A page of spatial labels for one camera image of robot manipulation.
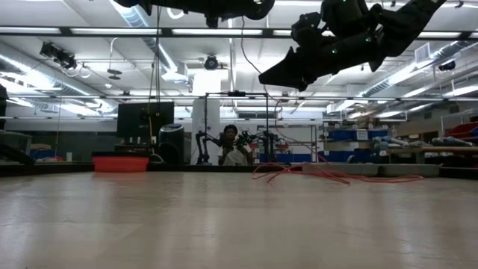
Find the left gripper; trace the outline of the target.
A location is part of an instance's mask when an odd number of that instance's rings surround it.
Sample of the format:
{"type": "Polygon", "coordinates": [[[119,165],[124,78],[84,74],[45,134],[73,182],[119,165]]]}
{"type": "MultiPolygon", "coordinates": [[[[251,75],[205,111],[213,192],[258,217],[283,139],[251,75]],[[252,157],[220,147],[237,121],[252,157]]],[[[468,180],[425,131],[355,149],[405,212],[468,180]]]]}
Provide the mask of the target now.
{"type": "Polygon", "coordinates": [[[245,16],[248,0],[164,0],[165,7],[182,10],[185,14],[201,13],[209,28],[216,28],[220,20],[245,16]]]}

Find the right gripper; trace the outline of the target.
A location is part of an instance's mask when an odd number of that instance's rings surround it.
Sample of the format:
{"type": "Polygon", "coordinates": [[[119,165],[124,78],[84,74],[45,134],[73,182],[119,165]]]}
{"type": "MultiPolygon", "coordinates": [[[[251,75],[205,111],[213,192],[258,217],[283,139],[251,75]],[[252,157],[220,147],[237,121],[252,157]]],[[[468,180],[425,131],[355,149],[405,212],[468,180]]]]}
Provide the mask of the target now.
{"type": "Polygon", "coordinates": [[[258,76],[263,85],[289,87],[305,91],[317,77],[337,72],[370,60],[370,36],[355,35],[332,41],[289,48],[283,61],[258,76]]]}

